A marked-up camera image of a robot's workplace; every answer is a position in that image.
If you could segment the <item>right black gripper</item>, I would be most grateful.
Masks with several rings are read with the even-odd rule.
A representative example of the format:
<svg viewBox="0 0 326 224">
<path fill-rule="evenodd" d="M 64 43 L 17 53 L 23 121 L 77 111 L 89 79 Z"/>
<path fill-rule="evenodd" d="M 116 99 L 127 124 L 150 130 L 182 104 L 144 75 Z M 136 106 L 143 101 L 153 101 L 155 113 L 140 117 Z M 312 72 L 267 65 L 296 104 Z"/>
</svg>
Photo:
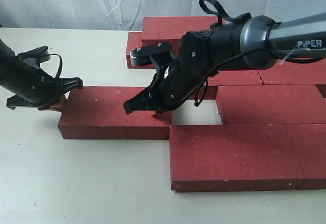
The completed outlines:
<svg viewBox="0 0 326 224">
<path fill-rule="evenodd" d="M 200 86 L 203 77 L 216 75 L 209 49 L 210 30 L 187 32 L 180 40 L 179 55 L 155 85 L 150 85 L 123 103 L 127 115 L 135 111 L 152 111 L 159 117 L 163 111 L 172 111 L 183 104 Z"/>
</svg>

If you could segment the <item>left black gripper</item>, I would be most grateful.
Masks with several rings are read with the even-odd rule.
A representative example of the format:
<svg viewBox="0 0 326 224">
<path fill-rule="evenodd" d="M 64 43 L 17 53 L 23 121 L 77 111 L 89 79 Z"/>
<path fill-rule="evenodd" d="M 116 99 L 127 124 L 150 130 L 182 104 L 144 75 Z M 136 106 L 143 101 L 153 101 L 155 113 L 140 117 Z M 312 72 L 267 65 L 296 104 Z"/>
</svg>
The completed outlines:
<svg viewBox="0 0 326 224">
<path fill-rule="evenodd" d="M 57 74 L 52 77 L 41 68 L 30 67 L 18 56 L 5 58 L 5 89 L 14 93 L 7 99 L 6 107 L 62 111 L 66 101 L 63 94 L 83 88 L 79 77 L 59 78 L 62 68 L 63 61 L 59 58 Z"/>
</svg>

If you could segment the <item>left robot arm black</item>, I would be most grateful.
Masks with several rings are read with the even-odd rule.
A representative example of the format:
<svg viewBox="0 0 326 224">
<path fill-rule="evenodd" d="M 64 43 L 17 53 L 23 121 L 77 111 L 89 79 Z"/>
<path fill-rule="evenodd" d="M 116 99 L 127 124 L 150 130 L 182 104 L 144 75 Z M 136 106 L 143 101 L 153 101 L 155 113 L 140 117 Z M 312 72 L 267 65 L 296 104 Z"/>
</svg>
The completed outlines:
<svg viewBox="0 0 326 224">
<path fill-rule="evenodd" d="M 41 63 L 54 55 L 59 57 L 59 66 L 53 77 L 41 68 Z M 1 87 L 14 94 L 7 99 L 6 107 L 62 111 L 65 94 L 83 88 L 79 77 L 61 78 L 62 69 L 62 57 L 49 53 L 46 45 L 16 54 L 1 41 Z"/>
</svg>

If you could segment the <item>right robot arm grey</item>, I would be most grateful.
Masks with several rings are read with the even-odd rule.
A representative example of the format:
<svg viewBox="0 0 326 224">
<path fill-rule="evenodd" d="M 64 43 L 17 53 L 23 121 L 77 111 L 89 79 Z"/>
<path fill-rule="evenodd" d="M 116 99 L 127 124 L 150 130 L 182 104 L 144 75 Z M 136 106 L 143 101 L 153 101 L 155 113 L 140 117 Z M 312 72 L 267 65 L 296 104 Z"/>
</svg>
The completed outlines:
<svg viewBox="0 0 326 224">
<path fill-rule="evenodd" d="M 136 66 L 154 65 L 151 83 L 123 104 L 126 114 L 174 111 L 193 97 L 199 106 L 208 79 L 221 71 L 267 70 L 277 61 L 315 63 L 325 58 L 325 14 L 277 22 L 249 14 L 215 23 L 207 30 L 189 31 L 173 53 L 159 42 L 130 52 Z"/>
</svg>

